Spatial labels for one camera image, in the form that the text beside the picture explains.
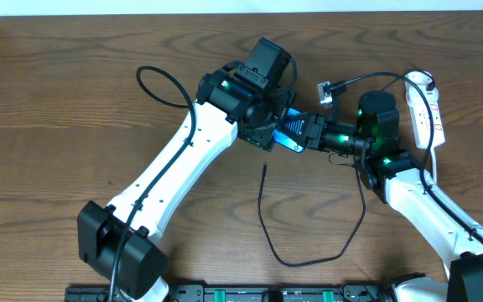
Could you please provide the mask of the white USB wall charger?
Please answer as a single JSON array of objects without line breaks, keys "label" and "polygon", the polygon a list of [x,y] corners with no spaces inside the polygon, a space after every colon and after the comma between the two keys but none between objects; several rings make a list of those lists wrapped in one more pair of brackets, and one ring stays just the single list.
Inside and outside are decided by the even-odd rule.
[{"label": "white USB wall charger", "polygon": [[[428,102],[435,103],[439,100],[439,91],[430,73],[425,70],[414,70],[408,72],[406,77],[422,91]],[[420,93],[409,82],[405,82],[405,97],[410,107],[423,105]]]}]

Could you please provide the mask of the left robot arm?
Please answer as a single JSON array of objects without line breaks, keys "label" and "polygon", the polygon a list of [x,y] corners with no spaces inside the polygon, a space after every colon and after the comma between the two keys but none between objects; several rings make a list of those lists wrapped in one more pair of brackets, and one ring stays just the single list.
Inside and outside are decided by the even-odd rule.
[{"label": "left robot arm", "polygon": [[275,144],[294,99],[279,84],[291,54],[268,39],[246,61],[232,61],[201,79],[189,113],[168,144],[106,206],[90,200],[77,216],[79,257],[109,281],[98,300],[119,294],[129,301],[161,301],[169,292],[161,276],[167,257],[158,248],[180,202],[212,161],[241,139],[265,151]]}]

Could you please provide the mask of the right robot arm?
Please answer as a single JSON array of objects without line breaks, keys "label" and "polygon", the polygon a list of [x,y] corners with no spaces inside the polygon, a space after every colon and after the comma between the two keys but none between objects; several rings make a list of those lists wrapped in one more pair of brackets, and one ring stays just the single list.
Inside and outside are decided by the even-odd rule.
[{"label": "right robot arm", "polygon": [[392,300],[483,301],[483,226],[400,148],[399,112],[392,94],[367,92],[358,109],[356,124],[289,109],[281,130],[298,148],[354,156],[364,186],[410,221],[441,258],[447,282],[412,273],[389,285]]}]

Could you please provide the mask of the blue screen Galaxy smartphone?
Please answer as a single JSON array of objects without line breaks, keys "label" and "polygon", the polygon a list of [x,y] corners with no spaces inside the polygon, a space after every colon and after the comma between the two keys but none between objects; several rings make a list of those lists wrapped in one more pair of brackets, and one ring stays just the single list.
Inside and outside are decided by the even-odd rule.
[{"label": "blue screen Galaxy smartphone", "polygon": [[289,108],[283,124],[273,130],[273,141],[295,153],[302,153],[305,149],[304,128],[305,120],[302,113]]}]

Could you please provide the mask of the white power strip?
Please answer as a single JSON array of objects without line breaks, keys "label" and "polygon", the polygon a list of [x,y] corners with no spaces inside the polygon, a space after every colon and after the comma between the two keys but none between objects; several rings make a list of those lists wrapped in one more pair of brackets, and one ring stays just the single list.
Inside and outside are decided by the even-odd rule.
[{"label": "white power strip", "polygon": [[430,103],[429,109],[423,105],[416,107],[409,107],[410,117],[413,125],[413,135],[417,148],[426,149],[431,135],[431,122],[434,123],[434,138],[432,148],[445,143],[443,123],[440,116],[439,101]]}]

